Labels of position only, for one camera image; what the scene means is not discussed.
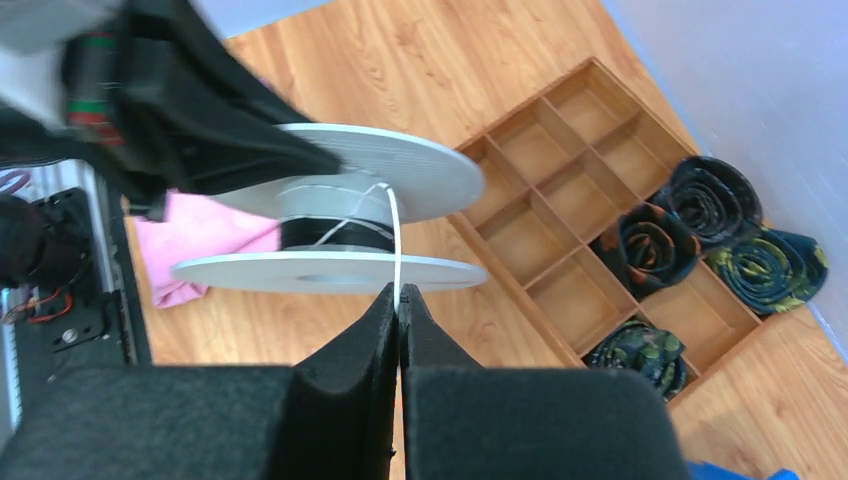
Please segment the grey perforated cable spool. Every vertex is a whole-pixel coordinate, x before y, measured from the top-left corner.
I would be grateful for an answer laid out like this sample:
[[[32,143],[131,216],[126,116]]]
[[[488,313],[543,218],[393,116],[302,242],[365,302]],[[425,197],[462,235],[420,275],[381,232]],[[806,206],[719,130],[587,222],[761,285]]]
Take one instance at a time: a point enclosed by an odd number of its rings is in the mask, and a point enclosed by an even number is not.
[[[476,265],[408,255],[404,224],[459,212],[480,199],[485,181],[466,155],[421,137],[345,124],[284,126],[338,155],[333,175],[296,176],[221,194],[219,204],[275,220],[279,247],[181,262],[179,280],[224,289],[371,294],[386,284],[423,291],[480,285]]]

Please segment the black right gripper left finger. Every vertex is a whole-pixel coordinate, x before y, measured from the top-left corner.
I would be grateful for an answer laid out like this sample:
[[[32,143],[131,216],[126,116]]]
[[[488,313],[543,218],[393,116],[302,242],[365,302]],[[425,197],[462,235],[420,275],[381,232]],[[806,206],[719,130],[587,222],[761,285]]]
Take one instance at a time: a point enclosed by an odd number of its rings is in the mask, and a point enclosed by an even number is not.
[[[5,479],[385,479],[397,321],[386,287],[288,366],[78,368],[1,455]]]

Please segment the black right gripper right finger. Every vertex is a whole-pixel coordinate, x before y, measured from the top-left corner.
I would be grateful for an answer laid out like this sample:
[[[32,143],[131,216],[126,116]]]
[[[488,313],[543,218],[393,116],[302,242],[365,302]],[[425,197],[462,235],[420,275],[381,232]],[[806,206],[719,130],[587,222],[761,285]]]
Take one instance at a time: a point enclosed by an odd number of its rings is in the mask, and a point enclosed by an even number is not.
[[[410,479],[687,479],[666,406],[641,375],[485,368],[400,294],[405,469]]]

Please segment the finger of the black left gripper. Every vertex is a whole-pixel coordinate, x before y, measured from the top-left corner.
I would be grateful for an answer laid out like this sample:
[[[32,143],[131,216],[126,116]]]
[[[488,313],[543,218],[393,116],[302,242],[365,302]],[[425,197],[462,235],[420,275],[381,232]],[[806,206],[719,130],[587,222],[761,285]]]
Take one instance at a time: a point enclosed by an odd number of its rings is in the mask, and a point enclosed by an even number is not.
[[[174,115],[187,193],[218,195],[298,175],[331,175],[341,158],[251,115]]]

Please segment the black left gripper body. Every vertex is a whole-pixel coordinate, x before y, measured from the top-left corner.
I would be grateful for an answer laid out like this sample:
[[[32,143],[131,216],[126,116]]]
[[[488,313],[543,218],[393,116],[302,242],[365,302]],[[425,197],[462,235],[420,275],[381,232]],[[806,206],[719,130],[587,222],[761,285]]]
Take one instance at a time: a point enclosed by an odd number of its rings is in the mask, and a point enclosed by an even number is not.
[[[66,112],[130,213],[164,215],[171,189],[217,195],[265,175],[264,85],[188,1],[126,1],[74,39]]]

